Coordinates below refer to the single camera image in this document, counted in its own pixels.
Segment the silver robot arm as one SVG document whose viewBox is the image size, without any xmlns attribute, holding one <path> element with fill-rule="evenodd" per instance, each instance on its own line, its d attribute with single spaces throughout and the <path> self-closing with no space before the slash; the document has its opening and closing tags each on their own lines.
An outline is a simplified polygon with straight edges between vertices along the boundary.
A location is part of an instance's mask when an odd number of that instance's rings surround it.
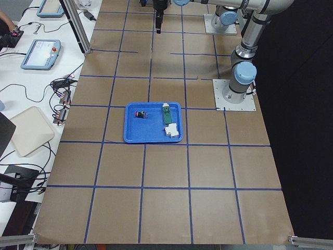
<svg viewBox="0 0 333 250">
<path fill-rule="evenodd" d="M 235 7 L 216 5 L 211 25 L 216 30 L 226 30 L 231 24 L 236 22 L 237 10 Z"/>
<path fill-rule="evenodd" d="M 247 89 L 257 75 L 252 59 L 263 30 L 270 23 L 272 15 L 283 12 L 291 6 L 293 1 L 199 1 L 199 3 L 253 11 L 242 40 L 235 47 L 230 58 L 233 76 L 228 86 L 222 91 L 223 98 L 227 102 L 240 104 L 244 101 Z"/>
</svg>

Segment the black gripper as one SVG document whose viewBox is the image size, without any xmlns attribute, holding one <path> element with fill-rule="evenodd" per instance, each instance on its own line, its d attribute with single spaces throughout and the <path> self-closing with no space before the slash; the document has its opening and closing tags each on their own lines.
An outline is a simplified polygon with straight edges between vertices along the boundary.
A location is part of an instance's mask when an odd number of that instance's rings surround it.
<svg viewBox="0 0 333 250">
<path fill-rule="evenodd" d="M 153 0 L 153 8 L 156 11 L 155 27 L 156 33 L 161 33 L 161 27 L 163 23 L 163 13 L 170 5 L 170 0 Z"/>
</svg>

